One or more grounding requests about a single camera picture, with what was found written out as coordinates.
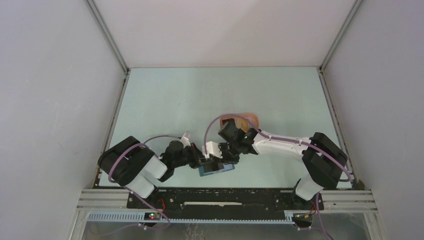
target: purple cable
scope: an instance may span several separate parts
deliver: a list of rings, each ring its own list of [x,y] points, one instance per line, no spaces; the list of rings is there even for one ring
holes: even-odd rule
[[[179,136],[169,135],[169,134],[167,134],[167,135],[157,135],[157,136],[153,136],[153,137],[151,137],[151,138],[147,139],[146,141],[144,141],[144,144],[146,144],[146,143],[147,143],[147,142],[149,142],[150,140],[157,139],[157,138],[163,138],[163,137],[175,138],[175,139],[180,139],[180,138],[181,138],[181,137],[179,137]]]
[[[150,205],[148,202],[146,202],[141,196],[139,196],[137,193],[133,192],[131,189],[129,189],[128,187],[124,186],[124,188],[128,191],[130,191],[134,196],[136,196],[140,201],[143,202],[143,204],[145,204],[147,207],[149,207],[150,209],[154,210],[155,212],[159,213],[162,217],[164,217],[167,221],[167,225],[166,226],[162,226],[162,227],[151,227],[151,226],[146,226],[144,224],[141,223],[130,223],[128,225],[122,226],[118,229],[115,229],[113,231],[107,232],[107,233],[94,233],[92,231],[92,229],[89,227],[88,230],[90,232],[90,234],[94,235],[94,236],[98,236],[98,237],[104,237],[104,236],[109,236],[112,234],[115,234],[123,229],[129,228],[129,227],[141,227],[143,226],[144,228],[148,228],[148,229],[154,229],[154,230],[162,230],[162,229],[166,229],[167,227],[169,227],[171,225],[171,220],[168,218],[168,216],[166,216],[163,212],[159,211],[157,208],[155,208],[154,206]]]
[[[319,219],[319,224],[321,224],[321,231],[322,233],[324,233],[325,238],[328,240],[334,240],[333,237],[326,231],[326,229],[324,228],[324,224],[323,224],[323,220],[321,219],[321,214],[320,214],[320,193],[318,192],[315,196],[315,206],[316,206],[316,214],[318,215],[318,219]]]
[[[127,150],[125,150],[115,161],[115,163],[112,165],[112,167],[110,168],[109,174],[108,174],[108,180],[111,183],[115,183],[115,181],[112,179],[112,173],[114,172],[115,168],[117,167],[117,165],[119,164],[119,162],[125,157],[125,155],[127,155],[131,150],[137,148],[137,147],[144,147],[144,148],[149,148],[146,144],[144,143],[136,143],[132,146],[130,146]],[[155,208],[154,206],[150,205],[148,202],[146,202],[141,196],[139,196],[137,193],[133,192],[131,189],[129,189],[128,187],[124,186],[125,189],[127,189],[128,191],[130,191],[132,194],[134,194],[134,196],[136,196],[140,201],[143,202],[143,204],[145,204],[147,207],[149,207],[150,209],[154,210],[155,212],[159,213],[162,217],[164,217],[166,219],[166,221],[168,222],[168,225],[164,226],[164,227],[150,227],[150,226],[146,226],[143,225],[145,228],[149,228],[149,229],[165,229],[167,227],[169,227],[169,225],[171,225],[171,221],[170,219],[161,211],[159,211],[157,208]],[[134,226],[135,223],[129,224],[128,226],[124,226],[122,227],[122,229],[127,228],[127,227],[131,227]]]
[[[120,163],[120,161],[125,157],[125,155],[127,155],[131,150],[137,148],[137,147],[144,147],[144,148],[149,148],[146,144],[144,143],[136,143],[132,146],[130,146],[127,150],[125,150],[115,161],[115,163],[112,165],[112,167],[109,170],[109,182],[111,183],[116,183],[113,179],[112,179],[112,173],[115,171],[115,168],[117,167],[117,165]]]
[[[320,231],[320,232],[322,232],[323,230],[321,229],[321,228],[319,228],[319,227],[315,227],[315,226],[311,226],[310,228],[309,227],[298,227],[296,224],[294,224],[295,226],[296,226],[296,228],[299,230],[299,231],[306,231],[306,230],[312,230],[312,229],[314,229],[314,230],[318,230],[318,231]],[[334,238],[328,233],[328,232],[326,232],[327,234],[328,234],[328,237],[331,239],[331,240],[334,240]]]
[[[243,116],[240,116],[240,115],[238,115],[238,114],[233,114],[233,113],[227,113],[227,114],[223,114],[223,115],[220,115],[220,116],[218,116],[218,117],[216,117],[214,120],[212,120],[210,123],[209,123],[209,126],[207,126],[207,128],[206,128],[206,132],[204,133],[204,138],[203,138],[203,147],[204,147],[204,153],[205,154],[207,154],[208,152],[207,152],[207,149],[206,149],[206,137],[208,136],[208,132],[209,132],[209,129],[211,129],[211,127],[212,127],[212,125],[218,120],[218,119],[220,119],[220,118],[223,118],[223,117],[233,117],[233,118],[239,118],[239,119],[242,119],[242,120],[244,120],[244,121],[246,121],[246,122],[248,122],[255,130],[256,130],[256,132],[259,134],[259,135],[261,135],[262,137],[264,137],[264,138],[270,138],[270,136],[268,136],[268,135],[266,135],[266,134],[264,134],[264,133],[262,133],[255,125],[253,125],[252,123],[251,123],[251,121],[249,120],[249,119],[247,119],[247,118],[245,118],[245,117],[243,117]],[[290,138],[285,138],[285,137],[275,137],[275,136],[271,136],[271,139],[273,139],[273,140],[278,140],[278,141],[284,141],[284,142],[289,142],[289,143],[295,143],[295,144],[302,144],[302,145],[305,145],[305,146],[307,146],[307,147],[309,147],[309,148],[312,148],[312,149],[314,149],[314,150],[316,150],[316,151],[318,151],[318,152],[320,152],[321,154],[323,154],[324,156],[326,156],[328,159],[330,159],[334,164],[336,164],[336,166],[337,167],[339,167],[345,174],[346,174],[346,176],[347,176],[347,179],[339,179],[339,181],[340,182],[350,182],[352,179],[351,179],[351,175],[349,174],[349,172],[346,170],[346,168],[344,167],[344,166],[342,166],[336,159],[334,159],[334,157],[332,157],[332,156],[330,156],[328,153],[326,153],[324,150],[322,150],[321,148],[319,148],[319,147],[317,147],[317,146],[315,146],[315,145],[313,145],[313,144],[310,144],[310,143],[307,143],[307,142],[303,142],[303,141],[299,141],[299,140],[295,140],[295,139],[290,139]]]

